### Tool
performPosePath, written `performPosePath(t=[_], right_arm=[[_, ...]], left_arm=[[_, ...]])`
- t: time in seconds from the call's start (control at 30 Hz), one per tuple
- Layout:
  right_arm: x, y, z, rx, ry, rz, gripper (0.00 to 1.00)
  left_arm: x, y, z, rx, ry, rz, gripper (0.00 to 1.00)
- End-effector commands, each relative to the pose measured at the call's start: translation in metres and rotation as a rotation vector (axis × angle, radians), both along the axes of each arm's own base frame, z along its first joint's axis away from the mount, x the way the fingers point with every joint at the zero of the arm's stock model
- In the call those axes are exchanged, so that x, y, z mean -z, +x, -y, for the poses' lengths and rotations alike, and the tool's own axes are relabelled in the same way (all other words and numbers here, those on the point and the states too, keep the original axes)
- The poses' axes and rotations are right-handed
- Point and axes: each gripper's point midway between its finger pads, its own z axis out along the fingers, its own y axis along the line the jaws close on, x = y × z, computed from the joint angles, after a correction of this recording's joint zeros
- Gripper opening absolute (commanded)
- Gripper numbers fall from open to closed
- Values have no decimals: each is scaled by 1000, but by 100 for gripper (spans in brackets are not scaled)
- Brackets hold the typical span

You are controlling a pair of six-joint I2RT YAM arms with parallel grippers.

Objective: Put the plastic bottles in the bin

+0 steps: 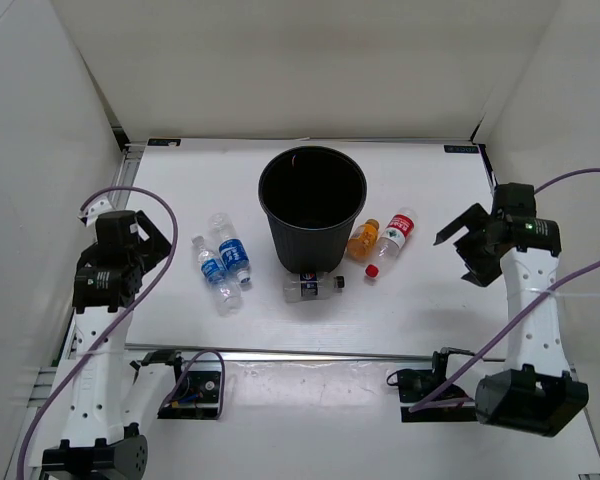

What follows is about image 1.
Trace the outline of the blue label bottle white cap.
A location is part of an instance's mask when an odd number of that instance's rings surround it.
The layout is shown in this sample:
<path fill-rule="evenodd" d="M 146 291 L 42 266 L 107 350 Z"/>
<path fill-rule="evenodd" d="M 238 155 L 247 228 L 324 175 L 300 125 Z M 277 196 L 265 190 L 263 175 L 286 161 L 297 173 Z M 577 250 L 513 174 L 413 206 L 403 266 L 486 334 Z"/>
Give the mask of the blue label bottle white cap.
<path fill-rule="evenodd" d="M 218 253 L 225 268 L 241 286 L 251 282 L 251 266 L 244 244 L 226 213 L 216 213 L 209 219 L 210 230 L 218 241 Z"/>

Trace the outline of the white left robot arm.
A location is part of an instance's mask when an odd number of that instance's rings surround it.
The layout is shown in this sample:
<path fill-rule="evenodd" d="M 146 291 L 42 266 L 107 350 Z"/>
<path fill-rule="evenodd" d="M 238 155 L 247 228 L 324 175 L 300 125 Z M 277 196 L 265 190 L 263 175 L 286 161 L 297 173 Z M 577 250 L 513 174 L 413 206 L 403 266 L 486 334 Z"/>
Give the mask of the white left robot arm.
<path fill-rule="evenodd" d="M 96 241 L 77 262 L 72 306 L 78 372 L 58 446 L 42 454 L 56 479 L 139 479 L 148 445 L 123 405 L 122 381 L 131 306 L 143 277 L 168 258 L 172 245 L 143 211 L 102 213 Z"/>

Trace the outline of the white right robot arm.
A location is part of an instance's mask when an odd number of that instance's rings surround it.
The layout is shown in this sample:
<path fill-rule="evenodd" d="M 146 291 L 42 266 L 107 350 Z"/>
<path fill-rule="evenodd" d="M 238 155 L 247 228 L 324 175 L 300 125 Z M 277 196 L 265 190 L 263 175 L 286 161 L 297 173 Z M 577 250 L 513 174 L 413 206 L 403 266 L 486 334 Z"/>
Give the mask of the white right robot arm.
<path fill-rule="evenodd" d="M 572 378 L 552 290 L 561 253 L 556 222 L 537 216 L 534 188 L 495 187 L 489 211 L 474 204 L 436 235 L 441 244 L 459 230 L 454 246 L 467 268 L 463 280 L 487 287 L 505 282 L 508 322 L 466 365 L 443 365 L 429 387 L 450 400 L 462 390 L 485 425 L 556 436 L 589 400 L 586 384 Z"/>

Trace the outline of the red label water bottle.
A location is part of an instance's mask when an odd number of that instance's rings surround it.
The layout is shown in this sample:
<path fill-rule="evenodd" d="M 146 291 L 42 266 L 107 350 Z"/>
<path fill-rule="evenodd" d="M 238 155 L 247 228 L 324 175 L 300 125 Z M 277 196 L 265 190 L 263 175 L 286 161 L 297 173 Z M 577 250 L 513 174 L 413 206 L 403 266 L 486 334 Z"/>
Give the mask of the red label water bottle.
<path fill-rule="evenodd" d="M 365 276 L 372 281 L 386 275 L 398 260 L 401 250 L 413 234 L 417 215 L 402 207 L 379 235 L 365 268 Z"/>

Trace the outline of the small blue label water bottle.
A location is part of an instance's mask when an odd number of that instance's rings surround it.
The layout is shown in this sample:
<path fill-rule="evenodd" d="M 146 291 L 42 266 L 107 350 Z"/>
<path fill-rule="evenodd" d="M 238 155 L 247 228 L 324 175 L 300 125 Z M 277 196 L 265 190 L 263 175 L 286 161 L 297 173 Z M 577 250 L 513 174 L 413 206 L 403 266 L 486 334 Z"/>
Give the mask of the small blue label water bottle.
<path fill-rule="evenodd" d="M 220 257 L 210 248 L 201 235 L 191 239 L 199 270 L 222 316 L 237 311 L 241 306 L 241 290 L 228 273 Z"/>

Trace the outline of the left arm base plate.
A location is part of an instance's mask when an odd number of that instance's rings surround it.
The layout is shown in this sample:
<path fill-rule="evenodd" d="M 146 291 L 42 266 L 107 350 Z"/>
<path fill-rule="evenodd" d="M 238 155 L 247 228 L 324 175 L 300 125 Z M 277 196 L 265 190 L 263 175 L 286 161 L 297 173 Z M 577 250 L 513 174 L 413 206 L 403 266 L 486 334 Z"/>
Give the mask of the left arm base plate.
<path fill-rule="evenodd" d="M 226 364 L 217 350 L 202 350 L 186 360 L 174 349 L 155 350 L 141 360 L 130 362 L 133 385 L 150 365 L 162 365 L 173 372 L 173 388 L 158 407 L 160 420 L 219 420 L 224 408 Z"/>

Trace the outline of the black label Pepsi bottle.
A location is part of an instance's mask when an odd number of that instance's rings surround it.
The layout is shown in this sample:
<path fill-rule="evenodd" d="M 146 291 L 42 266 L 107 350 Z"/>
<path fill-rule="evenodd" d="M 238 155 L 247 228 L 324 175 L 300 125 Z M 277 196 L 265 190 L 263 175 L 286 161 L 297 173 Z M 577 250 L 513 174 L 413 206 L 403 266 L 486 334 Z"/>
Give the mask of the black label Pepsi bottle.
<path fill-rule="evenodd" d="M 326 300 L 345 287 L 345 277 L 325 272 L 288 274 L 283 283 L 286 302 L 297 303 L 309 300 Z"/>

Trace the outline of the orange juice bottle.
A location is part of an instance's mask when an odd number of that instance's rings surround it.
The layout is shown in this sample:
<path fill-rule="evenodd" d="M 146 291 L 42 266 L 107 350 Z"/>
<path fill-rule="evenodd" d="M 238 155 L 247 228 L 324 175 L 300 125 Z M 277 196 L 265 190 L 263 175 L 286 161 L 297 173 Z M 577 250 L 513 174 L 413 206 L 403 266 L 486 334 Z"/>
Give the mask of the orange juice bottle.
<path fill-rule="evenodd" d="M 347 253 L 356 261 L 362 261 L 368 257 L 373 249 L 379 235 L 379 222 L 376 219 L 368 219 L 359 225 L 347 243 Z"/>

